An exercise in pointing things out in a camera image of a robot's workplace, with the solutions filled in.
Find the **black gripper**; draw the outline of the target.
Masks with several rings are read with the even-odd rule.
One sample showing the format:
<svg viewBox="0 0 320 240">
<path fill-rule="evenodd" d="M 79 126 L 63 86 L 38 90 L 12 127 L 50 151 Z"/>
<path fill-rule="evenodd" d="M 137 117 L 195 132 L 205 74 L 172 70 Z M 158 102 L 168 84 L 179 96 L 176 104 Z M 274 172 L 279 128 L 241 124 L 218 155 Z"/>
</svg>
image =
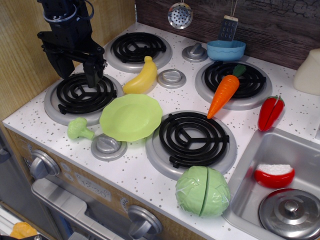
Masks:
<svg viewBox="0 0 320 240">
<path fill-rule="evenodd" d="M 89 88 L 104 76 L 104 49 L 92 39 L 91 15 L 44 15 L 50 31 L 37 37 L 57 74 L 64 80 L 74 71 L 73 61 L 84 62 L 83 70 Z"/>
</svg>

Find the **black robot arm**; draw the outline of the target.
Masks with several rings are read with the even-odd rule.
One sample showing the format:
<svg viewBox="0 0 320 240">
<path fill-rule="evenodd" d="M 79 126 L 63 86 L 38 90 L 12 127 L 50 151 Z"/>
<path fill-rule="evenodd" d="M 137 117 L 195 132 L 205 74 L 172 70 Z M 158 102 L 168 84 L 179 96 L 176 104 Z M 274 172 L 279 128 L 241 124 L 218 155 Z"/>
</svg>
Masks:
<svg viewBox="0 0 320 240">
<path fill-rule="evenodd" d="M 50 31 L 37 37 L 57 74 L 67 80 L 75 70 L 74 62 L 82 63 L 89 88 L 103 78 L 105 50 L 92 39 L 91 19 L 94 7 L 88 0 L 40 0 L 43 18 Z"/>
</svg>

